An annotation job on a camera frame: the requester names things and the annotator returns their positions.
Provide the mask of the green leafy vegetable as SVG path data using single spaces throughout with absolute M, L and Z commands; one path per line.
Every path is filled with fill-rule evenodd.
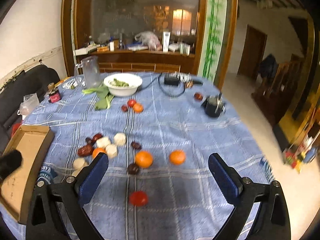
M 109 88 L 105 85 L 99 87 L 87 88 L 82 90 L 83 94 L 95 93 L 98 97 L 98 101 L 95 103 L 94 109 L 96 111 L 110 109 L 111 102 L 114 96 L 110 93 Z

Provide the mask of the dark jar pink label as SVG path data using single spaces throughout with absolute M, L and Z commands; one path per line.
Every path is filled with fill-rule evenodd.
M 48 95 L 50 103 L 55 103 L 61 100 L 59 89 L 55 87 L 54 83 L 50 83 L 48 85 Z

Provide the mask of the small dark date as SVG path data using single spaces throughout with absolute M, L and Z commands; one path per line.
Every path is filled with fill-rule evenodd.
M 131 147 L 132 147 L 133 149 L 135 149 L 135 150 L 141 150 L 141 149 L 142 149 L 141 144 L 138 143 L 138 142 L 135 142 L 135 141 L 131 142 Z
M 89 138 L 89 137 L 87 137 L 87 138 L 85 139 L 85 141 L 86 141 L 87 144 L 90 144 L 90 145 L 93 144 L 92 139 Z

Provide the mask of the black power adapter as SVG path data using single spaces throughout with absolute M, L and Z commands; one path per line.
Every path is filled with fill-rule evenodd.
M 168 76 L 164 77 L 164 84 L 168 86 L 178 86 L 180 83 L 180 79 L 176 76 Z

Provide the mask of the small glass plate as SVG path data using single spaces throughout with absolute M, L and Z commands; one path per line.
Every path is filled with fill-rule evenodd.
M 76 87 L 85 87 L 85 82 L 82 78 L 69 78 L 63 82 L 63 89 L 76 89 Z

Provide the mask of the white ceramic bowl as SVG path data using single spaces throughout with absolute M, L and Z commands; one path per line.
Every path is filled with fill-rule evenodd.
M 135 94 L 142 83 L 143 80 L 140 76 L 130 73 L 111 74 L 103 80 L 103 84 L 109 92 L 117 97 L 128 97 Z

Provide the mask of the large red date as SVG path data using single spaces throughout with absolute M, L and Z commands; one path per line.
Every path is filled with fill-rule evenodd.
M 77 151 L 77 154 L 80 157 L 87 157 L 87 156 L 92 155 L 93 151 L 94 151 L 93 146 L 90 145 L 90 144 L 87 144 L 87 145 L 82 146 L 81 148 L 79 148 L 78 151 Z

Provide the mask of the wooden cabinet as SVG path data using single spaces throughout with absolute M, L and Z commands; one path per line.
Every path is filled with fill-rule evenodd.
M 61 42 L 66 72 L 73 75 L 80 57 L 76 49 L 89 42 L 115 43 L 98 53 L 103 72 L 174 70 L 196 74 L 221 88 L 234 39 L 238 0 L 62 0 Z M 164 51 L 162 46 L 128 49 L 143 32 L 191 47 L 190 55 Z

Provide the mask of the dark purple plum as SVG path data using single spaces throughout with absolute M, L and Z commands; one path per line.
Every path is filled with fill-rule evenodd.
M 137 175 L 140 172 L 140 168 L 136 163 L 131 163 L 127 167 L 127 172 L 130 175 Z

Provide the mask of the pink plastic bag cabinet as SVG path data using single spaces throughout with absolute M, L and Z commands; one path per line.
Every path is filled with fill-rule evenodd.
M 135 35 L 135 41 L 141 42 L 144 46 L 148 46 L 149 50 L 160 51 L 162 45 L 157 35 L 151 31 L 143 31 Z

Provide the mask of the right orange tangerine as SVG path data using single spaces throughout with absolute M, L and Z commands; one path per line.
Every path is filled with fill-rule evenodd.
M 174 165 L 181 165 L 185 162 L 186 155 L 183 150 L 172 151 L 169 155 L 169 160 Z

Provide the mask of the small dark red fruit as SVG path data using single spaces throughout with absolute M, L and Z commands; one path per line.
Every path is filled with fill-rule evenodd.
M 121 110 L 122 110 L 123 112 L 127 112 L 127 111 L 128 111 L 127 105 L 122 105 Z

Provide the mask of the small orange tangerine far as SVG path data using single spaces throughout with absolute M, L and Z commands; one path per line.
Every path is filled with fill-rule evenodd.
M 141 113 L 142 111 L 144 111 L 144 107 L 140 103 L 135 103 L 133 105 L 133 111 L 136 113 Z

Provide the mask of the brown cardboard box tray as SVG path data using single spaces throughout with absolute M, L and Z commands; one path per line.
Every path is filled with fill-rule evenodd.
M 54 138 L 48 126 L 20 126 L 10 139 L 4 154 L 20 151 L 21 166 L 1 184 L 1 204 L 16 222 L 25 225 L 29 206 L 44 158 Z

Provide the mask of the large red tomato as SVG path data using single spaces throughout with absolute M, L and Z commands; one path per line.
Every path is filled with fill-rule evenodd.
M 129 196 L 129 202 L 133 206 L 145 206 L 148 201 L 148 195 L 144 191 L 135 191 Z

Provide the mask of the small red tomato far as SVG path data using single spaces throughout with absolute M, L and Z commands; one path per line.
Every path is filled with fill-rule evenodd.
M 127 101 L 127 105 L 128 105 L 129 107 L 131 107 L 131 108 L 132 108 L 136 103 L 137 103 L 136 100 L 133 100 L 133 99 L 130 99 L 130 100 Z

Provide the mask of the dark red date upper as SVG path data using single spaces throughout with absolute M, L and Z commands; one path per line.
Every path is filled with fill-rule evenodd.
M 100 134 L 100 133 L 97 133 L 95 134 L 93 137 L 92 137 L 92 142 L 95 143 L 98 139 L 102 138 L 103 135 Z

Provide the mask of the white round cake top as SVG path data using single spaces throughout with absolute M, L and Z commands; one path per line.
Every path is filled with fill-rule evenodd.
M 125 133 L 117 133 L 114 138 L 114 144 L 117 146 L 124 146 L 126 144 L 126 134 Z

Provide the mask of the wooden chair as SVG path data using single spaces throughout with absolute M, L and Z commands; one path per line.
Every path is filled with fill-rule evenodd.
M 297 90 L 302 61 L 290 61 L 278 65 L 271 82 L 263 78 L 252 98 L 273 127 L 284 116 Z

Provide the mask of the blue plaid tablecloth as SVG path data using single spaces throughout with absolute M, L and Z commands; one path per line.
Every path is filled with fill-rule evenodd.
M 100 133 L 112 139 L 127 136 L 118 155 L 111 159 L 91 202 L 85 211 L 104 239 L 212 239 L 232 211 L 209 168 L 208 158 L 218 153 L 241 176 L 268 183 L 263 153 L 241 121 L 232 104 L 216 119 L 205 115 L 195 93 L 216 95 L 208 80 L 180 92 L 160 87 L 155 73 L 143 73 L 143 90 L 135 95 L 144 111 L 123 112 L 127 100 L 115 98 L 110 109 L 96 111 L 98 98 L 83 94 L 81 88 L 60 88 L 57 103 L 44 100 L 26 117 L 26 125 L 49 126 L 55 137 L 44 163 L 56 172 L 55 182 L 71 175 L 78 149 L 87 137 Z M 141 144 L 141 150 L 131 142 Z M 183 150 L 185 162 L 174 165 L 172 151 Z M 130 175 L 139 151 L 153 156 L 149 168 Z M 148 204 L 133 206 L 129 196 L 135 191 L 148 195 Z

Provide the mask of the clear plastic pitcher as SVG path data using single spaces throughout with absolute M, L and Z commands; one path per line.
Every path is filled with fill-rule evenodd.
M 97 56 L 89 56 L 75 65 L 74 77 L 79 86 L 96 88 L 102 83 Z

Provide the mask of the red plastic bag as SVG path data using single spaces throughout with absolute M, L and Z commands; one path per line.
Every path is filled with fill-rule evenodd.
M 21 126 L 21 122 L 13 124 L 12 125 L 12 130 L 11 130 L 11 137 L 14 136 L 14 134 L 16 133 L 16 131 L 19 129 L 19 127 Z

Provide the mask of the large orange tangerine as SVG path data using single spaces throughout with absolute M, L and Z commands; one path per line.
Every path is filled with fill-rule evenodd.
M 149 168 L 153 163 L 153 156 L 148 151 L 139 151 L 135 155 L 135 163 L 141 168 Z

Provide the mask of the black sofa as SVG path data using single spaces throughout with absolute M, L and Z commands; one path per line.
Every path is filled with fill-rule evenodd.
M 12 126 L 22 121 L 17 114 L 23 97 L 36 93 L 42 101 L 47 86 L 50 83 L 58 83 L 60 78 L 53 68 L 40 64 L 31 70 L 22 71 L 12 81 L 5 85 L 1 91 L 1 152 L 3 152 L 11 139 Z

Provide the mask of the small dark date left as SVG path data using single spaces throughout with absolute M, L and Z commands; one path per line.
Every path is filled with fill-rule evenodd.
M 89 138 L 89 137 L 87 137 L 87 138 L 85 139 L 85 141 L 86 141 L 87 144 L 90 144 L 90 145 L 93 144 L 92 139 Z

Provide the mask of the clear plastic bag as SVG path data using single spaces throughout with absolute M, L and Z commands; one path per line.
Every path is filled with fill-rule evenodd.
M 25 95 L 23 97 L 23 102 L 19 106 L 17 114 L 28 116 L 39 105 L 39 103 L 39 98 L 36 93 Z

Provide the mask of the orange tangerine by cakes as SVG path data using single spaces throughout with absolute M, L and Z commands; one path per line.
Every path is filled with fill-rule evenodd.
M 92 159 L 94 159 L 99 153 L 104 153 L 104 154 L 106 154 L 106 151 L 105 151 L 105 149 L 104 148 L 95 148 L 94 150 L 93 150 L 93 153 L 92 153 Z

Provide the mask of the red fruit near cup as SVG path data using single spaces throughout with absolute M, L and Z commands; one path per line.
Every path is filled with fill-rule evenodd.
M 194 94 L 194 99 L 197 101 L 202 101 L 203 100 L 203 95 L 201 93 L 195 93 Z

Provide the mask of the white box on cabinet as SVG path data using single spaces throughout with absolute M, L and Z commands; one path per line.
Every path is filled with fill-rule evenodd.
M 170 32 L 164 31 L 162 36 L 162 48 L 163 52 L 167 53 L 169 51 L 169 43 L 170 43 Z

